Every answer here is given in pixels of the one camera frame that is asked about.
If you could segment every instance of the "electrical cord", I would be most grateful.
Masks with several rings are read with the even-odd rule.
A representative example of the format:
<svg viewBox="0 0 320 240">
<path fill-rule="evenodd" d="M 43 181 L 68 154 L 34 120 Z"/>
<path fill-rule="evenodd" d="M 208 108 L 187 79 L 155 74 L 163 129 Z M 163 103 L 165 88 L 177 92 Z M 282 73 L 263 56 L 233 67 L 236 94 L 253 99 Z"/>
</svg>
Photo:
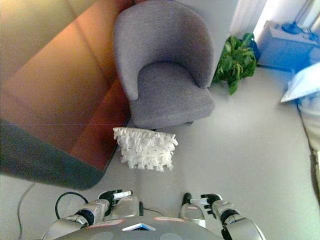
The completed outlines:
<svg viewBox="0 0 320 240">
<path fill-rule="evenodd" d="M 21 220 L 20 220 L 20 208 L 21 208 L 21 204 L 22 204 L 22 201 L 23 199 L 25 198 L 25 196 L 27 195 L 27 193 L 34 187 L 36 183 L 33 182 L 25 191 L 24 193 L 21 195 L 20 197 L 20 200 L 18 202 L 18 207 L 16 209 L 16 214 L 17 214 L 17 217 L 18 217 L 18 223 L 19 223 L 19 237 L 18 237 L 18 240 L 20 240 L 22 238 L 22 232 L 23 232 L 23 227 L 22 227 L 22 224 L 21 224 Z"/>
<path fill-rule="evenodd" d="M 147 211 L 151 211 L 151 212 L 155 212 L 155 213 L 158 213 L 158 214 L 160 214 L 161 216 L 164 216 L 164 217 L 166 217 L 166 215 L 165 214 L 163 214 L 162 212 L 160 212 L 160 211 L 157 211 L 157 210 L 153 210 L 153 209 L 150 209 L 150 208 L 143 208 L 144 210 L 147 210 Z"/>
<path fill-rule="evenodd" d="M 59 213 L 58 213 L 58 204 L 60 202 L 60 199 L 65 196 L 65 195 L 68 195 L 68 194 L 72 194 L 72 195 L 77 195 L 78 197 L 82 198 L 84 200 L 84 202 L 87 204 L 88 203 L 88 200 L 82 196 L 80 193 L 77 193 L 75 191 L 67 191 L 65 192 L 64 194 L 62 194 L 60 197 L 58 197 L 56 203 L 55 203 L 55 206 L 54 206 L 54 210 L 55 210 L 55 215 L 56 215 L 56 218 L 57 219 L 60 219 L 60 216 L 59 216 Z"/>
</svg>

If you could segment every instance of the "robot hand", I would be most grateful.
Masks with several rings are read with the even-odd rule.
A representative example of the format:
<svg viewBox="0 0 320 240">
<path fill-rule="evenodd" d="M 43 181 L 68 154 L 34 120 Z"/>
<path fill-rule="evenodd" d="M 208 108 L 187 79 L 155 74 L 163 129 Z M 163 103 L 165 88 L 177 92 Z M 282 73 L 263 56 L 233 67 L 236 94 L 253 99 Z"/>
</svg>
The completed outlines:
<svg viewBox="0 0 320 240">
<path fill-rule="evenodd" d="M 221 233 L 225 240 L 266 240 L 259 227 L 236 211 L 231 202 L 224 201 L 217 194 L 210 194 L 207 203 L 213 216 L 221 221 Z"/>
<path fill-rule="evenodd" d="M 131 194 L 132 191 L 118 193 L 108 191 L 101 193 L 99 199 L 80 206 L 75 214 L 58 219 L 48 231 L 44 233 L 41 240 L 53 240 L 87 226 L 103 222 L 105 213 L 112 206 L 112 202 L 130 196 Z"/>
</svg>

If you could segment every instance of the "green leaf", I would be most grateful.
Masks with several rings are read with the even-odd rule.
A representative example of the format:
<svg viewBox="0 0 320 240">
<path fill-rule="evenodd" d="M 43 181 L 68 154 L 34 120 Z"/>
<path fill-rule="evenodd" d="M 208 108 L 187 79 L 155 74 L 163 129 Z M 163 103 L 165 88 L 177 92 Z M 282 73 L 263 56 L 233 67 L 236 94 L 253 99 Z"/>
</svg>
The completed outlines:
<svg viewBox="0 0 320 240">
<path fill-rule="evenodd" d="M 225 50 L 227 53 L 231 53 L 231 45 L 228 41 L 225 42 Z"/>
<path fill-rule="evenodd" d="M 230 45 L 233 49 L 236 48 L 237 43 L 239 42 L 239 39 L 237 39 L 236 36 L 229 37 L 228 41 L 230 42 Z"/>
<path fill-rule="evenodd" d="M 232 95 L 237 91 L 238 88 L 238 82 L 239 81 L 233 81 L 230 85 L 229 85 L 229 94 Z"/>
<path fill-rule="evenodd" d="M 221 67 L 224 70 L 228 71 L 232 68 L 233 64 L 234 64 L 234 60 L 232 59 L 232 57 L 227 56 L 223 59 L 223 62 L 221 63 Z"/>
<path fill-rule="evenodd" d="M 243 47 L 248 47 L 250 45 L 250 43 L 253 41 L 253 39 L 255 38 L 253 33 L 246 33 L 243 35 L 242 38 L 242 46 Z"/>
</svg>

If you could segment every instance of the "brown wall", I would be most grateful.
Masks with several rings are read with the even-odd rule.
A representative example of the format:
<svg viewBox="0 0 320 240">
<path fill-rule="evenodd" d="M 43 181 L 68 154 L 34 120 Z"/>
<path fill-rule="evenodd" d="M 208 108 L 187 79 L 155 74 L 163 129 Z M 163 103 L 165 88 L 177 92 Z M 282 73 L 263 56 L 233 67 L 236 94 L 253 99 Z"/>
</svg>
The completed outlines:
<svg viewBox="0 0 320 240">
<path fill-rule="evenodd" d="M 115 87 L 119 83 L 112 30 L 118 13 L 131 3 L 4 1 L 1 118 L 69 153 L 79 139 L 84 141 L 83 133 L 97 114 L 111 111 L 119 115 L 116 124 L 123 125 L 130 113 L 122 88 Z M 119 96 L 120 106 L 106 103 L 106 96 L 114 95 Z M 104 113 L 97 111 L 101 105 Z M 102 120 L 104 125 L 109 121 L 115 124 L 108 116 Z"/>
</svg>

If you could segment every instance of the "white floor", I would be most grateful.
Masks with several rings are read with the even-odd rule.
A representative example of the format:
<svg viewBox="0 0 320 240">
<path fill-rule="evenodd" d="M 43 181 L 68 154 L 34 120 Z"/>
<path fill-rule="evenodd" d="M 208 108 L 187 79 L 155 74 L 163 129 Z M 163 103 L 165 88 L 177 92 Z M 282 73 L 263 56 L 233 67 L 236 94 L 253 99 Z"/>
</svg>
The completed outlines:
<svg viewBox="0 0 320 240">
<path fill-rule="evenodd" d="M 320 207 L 312 186 L 308 141 L 294 104 L 280 104 L 291 74 L 258 68 L 229 96 L 210 88 L 216 107 L 193 125 L 158 129 L 179 145 L 174 169 L 131 170 L 117 152 L 103 179 L 80 191 L 94 200 L 104 190 L 133 190 L 145 207 L 177 217 L 185 192 L 218 193 L 253 219 L 268 240 L 319 240 Z M 16 208 L 30 182 L 1 175 L 1 239 L 19 235 Z M 39 239 L 55 220 L 57 197 L 70 189 L 37 183 L 21 206 L 24 239 Z M 62 207 L 75 208 L 74 198 Z M 209 229 L 220 226 L 208 216 Z"/>
</svg>

